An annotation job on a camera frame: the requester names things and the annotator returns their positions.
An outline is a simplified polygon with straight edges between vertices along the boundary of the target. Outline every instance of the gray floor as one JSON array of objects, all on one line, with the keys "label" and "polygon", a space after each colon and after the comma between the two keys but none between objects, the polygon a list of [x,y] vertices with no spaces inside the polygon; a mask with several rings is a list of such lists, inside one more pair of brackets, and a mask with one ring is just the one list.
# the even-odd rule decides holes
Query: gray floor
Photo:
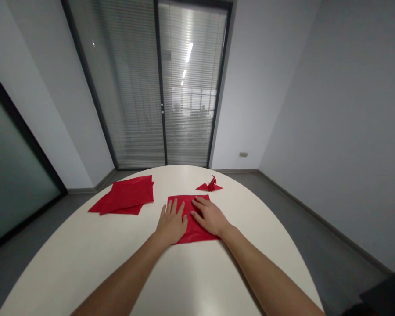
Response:
[{"label": "gray floor", "polygon": [[[116,172],[103,187],[133,172]],[[312,275],[327,315],[340,315],[385,276],[256,173],[230,173],[287,229]],[[33,256],[93,194],[70,194],[0,248],[0,307]]]}]

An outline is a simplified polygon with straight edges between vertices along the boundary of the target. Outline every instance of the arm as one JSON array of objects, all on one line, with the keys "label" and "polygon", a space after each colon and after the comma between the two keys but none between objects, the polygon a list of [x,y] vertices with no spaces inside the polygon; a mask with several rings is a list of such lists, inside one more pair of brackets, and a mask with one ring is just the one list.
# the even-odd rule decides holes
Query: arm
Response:
[{"label": "arm", "polygon": [[178,213],[177,199],[165,205],[157,229],[125,263],[110,275],[73,313],[72,316],[129,315],[146,280],[162,253],[184,235],[187,217]]},{"label": "arm", "polygon": [[203,215],[191,212],[193,218],[224,241],[268,315],[324,315],[293,280],[228,222],[214,203],[196,197],[193,204]]}]

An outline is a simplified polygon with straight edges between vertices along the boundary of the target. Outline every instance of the hand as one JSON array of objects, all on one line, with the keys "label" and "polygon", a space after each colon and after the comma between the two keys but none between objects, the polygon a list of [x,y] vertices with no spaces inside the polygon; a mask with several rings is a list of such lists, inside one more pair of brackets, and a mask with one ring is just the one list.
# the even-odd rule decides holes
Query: hand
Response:
[{"label": "hand", "polygon": [[200,217],[195,211],[190,212],[190,214],[200,226],[212,235],[221,237],[221,234],[231,226],[223,212],[211,201],[195,197],[192,203],[202,212],[203,217]]},{"label": "hand", "polygon": [[180,205],[178,213],[177,211],[177,199],[168,202],[168,206],[162,207],[161,216],[155,231],[159,237],[167,243],[166,246],[177,243],[180,238],[184,235],[187,228],[187,216],[185,215],[182,220],[184,202]]}]

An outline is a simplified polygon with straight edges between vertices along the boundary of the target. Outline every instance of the window blinds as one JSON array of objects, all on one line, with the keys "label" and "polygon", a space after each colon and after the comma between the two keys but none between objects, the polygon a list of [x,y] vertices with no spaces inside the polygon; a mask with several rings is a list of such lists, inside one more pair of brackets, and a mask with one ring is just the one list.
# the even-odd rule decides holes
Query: window blinds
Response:
[{"label": "window blinds", "polygon": [[207,165],[227,11],[159,2],[167,159]]},{"label": "window blinds", "polygon": [[70,1],[118,167],[165,165],[153,1],[78,3]]}]

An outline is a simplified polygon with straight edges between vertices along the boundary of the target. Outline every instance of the metal frame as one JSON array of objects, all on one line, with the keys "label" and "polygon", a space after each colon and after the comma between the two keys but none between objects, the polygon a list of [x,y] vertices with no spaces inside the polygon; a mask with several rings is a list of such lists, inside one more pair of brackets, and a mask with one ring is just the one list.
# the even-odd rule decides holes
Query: metal frame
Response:
[{"label": "metal frame", "polygon": [[[190,4],[196,5],[201,7],[214,7],[227,10],[227,22],[226,22],[226,30],[224,36],[224,43],[223,43],[223,52],[221,55],[221,65],[219,67],[218,73],[218,82],[216,88],[216,98],[215,98],[215,109],[214,109],[214,116],[212,117],[212,127],[211,127],[211,136],[209,140],[209,148],[208,148],[208,159],[206,162],[206,168],[209,168],[209,162],[211,159],[211,151],[212,151],[212,144],[214,139],[214,132],[215,132],[215,124],[218,112],[218,103],[219,103],[219,94],[221,90],[221,83],[223,77],[223,70],[225,64],[225,57],[226,57],[226,50],[227,50],[227,43],[228,43],[228,35],[230,30],[230,22],[231,22],[231,15],[233,10],[233,1],[222,1],[222,0],[171,0],[172,2],[178,2],[183,4]],[[155,33],[156,33],[156,41],[157,41],[157,55],[158,55],[158,72],[159,72],[159,84],[160,84],[160,95],[161,95],[161,116],[162,116],[162,134],[164,140],[164,158],[165,158],[165,165],[168,165],[168,158],[167,158],[167,139],[166,139],[166,131],[165,131],[165,110],[164,110],[164,90],[163,90],[163,81],[162,81],[162,56],[161,56],[161,38],[159,33],[159,13],[158,13],[158,0],[153,0],[154,2],[154,15],[155,15]],[[117,162],[114,148],[111,143],[110,135],[108,133],[107,126],[105,125],[104,116],[102,112],[102,108],[98,99],[98,94],[95,89],[95,85],[92,80],[92,76],[86,61],[85,52],[83,50],[79,33],[76,29],[75,20],[72,15],[72,11],[70,10],[70,5],[68,0],[61,0],[61,4],[63,6],[63,10],[66,15],[66,19],[70,28],[70,32],[73,37],[73,41],[75,43],[76,50],[79,55],[79,59],[83,68],[83,72],[85,73],[86,82],[88,83],[88,87],[91,91],[92,99],[95,105],[95,108],[98,112],[98,118],[100,120],[100,124],[105,136],[105,140],[108,145],[108,149],[111,154],[111,158],[114,163],[114,167],[116,170],[144,170],[141,168],[119,168],[119,164]]]},{"label": "metal frame", "polygon": [[6,243],[9,239],[11,239],[14,235],[19,233],[22,229],[24,229],[27,225],[33,222],[35,219],[40,217],[45,211],[47,211],[51,206],[56,204],[59,200],[61,200],[65,195],[67,195],[67,189],[63,182],[61,181],[60,177],[58,176],[56,170],[48,160],[47,156],[45,155],[44,151],[42,150],[40,144],[36,141],[34,135],[32,134],[31,130],[29,129],[28,125],[26,125],[25,121],[23,120],[21,114],[15,107],[14,103],[12,102],[11,98],[7,94],[6,90],[4,89],[3,85],[0,82],[0,103],[2,104],[4,110],[9,115],[11,121],[14,123],[18,131],[21,133],[22,137],[25,139],[27,145],[34,153],[35,157],[38,159],[39,163],[44,167],[45,171],[50,176],[51,180],[54,182],[56,187],[60,190],[60,195],[55,197],[53,200],[45,204],[35,213],[30,215],[28,218],[23,220],[21,223],[16,225],[13,229],[7,232],[0,238],[0,246]]},{"label": "metal frame", "polygon": [[154,14],[155,14],[155,34],[157,36],[158,75],[159,75],[159,90],[160,90],[160,94],[161,94],[161,117],[162,117],[162,135],[164,138],[164,158],[165,158],[165,165],[168,165],[167,136],[165,133],[164,89],[163,89],[163,82],[162,82],[161,37],[159,35],[158,0],[154,0]]}]

